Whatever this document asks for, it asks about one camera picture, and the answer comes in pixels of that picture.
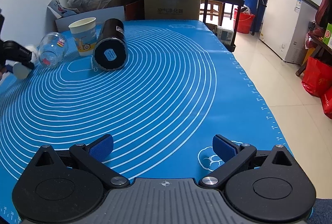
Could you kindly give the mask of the clear glass cup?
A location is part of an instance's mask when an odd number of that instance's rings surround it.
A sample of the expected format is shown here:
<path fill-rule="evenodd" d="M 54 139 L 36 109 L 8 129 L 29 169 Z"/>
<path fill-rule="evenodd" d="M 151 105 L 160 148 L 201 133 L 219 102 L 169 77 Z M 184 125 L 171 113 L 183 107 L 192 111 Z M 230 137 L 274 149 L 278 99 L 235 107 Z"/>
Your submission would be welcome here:
<path fill-rule="evenodd" d="M 64 59 L 68 49 L 67 39 L 62 34 L 50 32 L 40 42 L 38 50 L 39 62 L 44 67 L 57 67 Z"/>

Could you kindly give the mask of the blue cartoon paper cup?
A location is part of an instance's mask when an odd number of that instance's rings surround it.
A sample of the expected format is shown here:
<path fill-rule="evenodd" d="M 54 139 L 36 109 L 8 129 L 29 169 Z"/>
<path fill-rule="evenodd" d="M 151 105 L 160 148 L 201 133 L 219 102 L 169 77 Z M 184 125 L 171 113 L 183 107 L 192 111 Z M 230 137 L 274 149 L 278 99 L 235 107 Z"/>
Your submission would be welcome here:
<path fill-rule="evenodd" d="M 93 54 L 97 44 L 96 18 L 89 17 L 73 22 L 69 25 L 80 56 Z"/>

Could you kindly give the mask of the white open box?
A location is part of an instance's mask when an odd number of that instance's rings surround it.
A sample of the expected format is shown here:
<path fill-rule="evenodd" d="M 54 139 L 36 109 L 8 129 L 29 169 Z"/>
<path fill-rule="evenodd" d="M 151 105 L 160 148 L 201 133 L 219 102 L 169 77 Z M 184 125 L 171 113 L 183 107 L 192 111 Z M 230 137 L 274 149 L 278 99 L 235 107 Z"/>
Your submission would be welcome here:
<path fill-rule="evenodd" d="M 47 7 L 56 17 L 55 25 L 59 32 L 67 31 L 71 23 L 84 18 L 95 17 L 97 25 L 103 24 L 106 20 L 111 18 L 119 19 L 122 22 L 125 21 L 125 11 L 123 6 L 76 13 L 73 9 L 63 7 L 58 0 L 52 0 Z"/>

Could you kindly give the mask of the black cylindrical bottle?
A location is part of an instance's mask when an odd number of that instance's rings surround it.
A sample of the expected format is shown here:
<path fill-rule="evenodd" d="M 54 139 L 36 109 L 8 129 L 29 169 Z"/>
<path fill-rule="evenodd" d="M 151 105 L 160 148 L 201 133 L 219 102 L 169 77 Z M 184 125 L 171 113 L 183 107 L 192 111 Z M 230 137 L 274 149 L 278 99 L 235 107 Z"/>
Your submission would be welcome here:
<path fill-rule="evenodd" d="M 104 71 L 115 71 L 124 67 L 127 59 L 124 24 L 115 18 L 106 20 L 93 51 L 93 63 Z"/>

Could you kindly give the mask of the red bag on floor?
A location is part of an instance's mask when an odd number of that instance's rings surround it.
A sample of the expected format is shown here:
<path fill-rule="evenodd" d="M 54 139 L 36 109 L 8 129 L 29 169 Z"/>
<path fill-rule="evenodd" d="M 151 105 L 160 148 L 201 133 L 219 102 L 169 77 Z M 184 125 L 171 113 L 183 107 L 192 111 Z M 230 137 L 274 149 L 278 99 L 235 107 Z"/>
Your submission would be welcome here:
<path fill-rule="evenodd" d="M 309 57 L 302 86 L 310 95 L 320 98 L 324 114 L 331 119 L 331 66 Z"/>

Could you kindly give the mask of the blue silicone mat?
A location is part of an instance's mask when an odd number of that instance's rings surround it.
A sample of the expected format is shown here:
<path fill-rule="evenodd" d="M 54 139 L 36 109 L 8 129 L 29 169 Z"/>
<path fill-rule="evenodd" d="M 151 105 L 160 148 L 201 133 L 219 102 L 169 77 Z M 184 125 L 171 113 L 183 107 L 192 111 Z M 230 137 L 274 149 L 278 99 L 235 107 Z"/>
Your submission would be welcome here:
<path fill-rule="evenodd" d="M 216 134 L 259 150 L 287 142 L 234 55 L 197 21 L 124 25 L 128 60 L 108 72 L 79 56 L 70 32 L 63 61 L 1 82 L 1 216 L 20 221 L 11 192 L 41 145 L 66 150 L 110 134 L 111 169 L 132 180 L 199 180 L 222 161 Z"/>

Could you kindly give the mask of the red bucket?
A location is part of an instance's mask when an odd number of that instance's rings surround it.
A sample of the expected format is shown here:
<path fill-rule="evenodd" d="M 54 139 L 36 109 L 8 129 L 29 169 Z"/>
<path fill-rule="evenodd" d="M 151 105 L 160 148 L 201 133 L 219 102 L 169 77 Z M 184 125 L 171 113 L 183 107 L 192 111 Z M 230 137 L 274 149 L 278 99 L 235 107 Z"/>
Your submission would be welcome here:
<path fill-rule="evenodd" d="M 254 19 L 255 19 L 254 14 L 240 13 L 239 22 L 237 25 L 237 32 L 249 34 Z"/>

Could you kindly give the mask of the white chest freezer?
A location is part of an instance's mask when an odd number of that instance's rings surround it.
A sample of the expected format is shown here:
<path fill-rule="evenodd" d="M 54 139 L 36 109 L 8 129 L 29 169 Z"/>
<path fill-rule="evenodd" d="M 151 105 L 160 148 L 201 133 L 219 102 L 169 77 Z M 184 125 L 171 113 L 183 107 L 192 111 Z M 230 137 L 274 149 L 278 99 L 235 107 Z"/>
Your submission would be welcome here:
<path fill-rule="evenodd" d="M 318 8 L 312 0 L 267 0 L 259 39 L 284 62 L 301 65 Z"/>

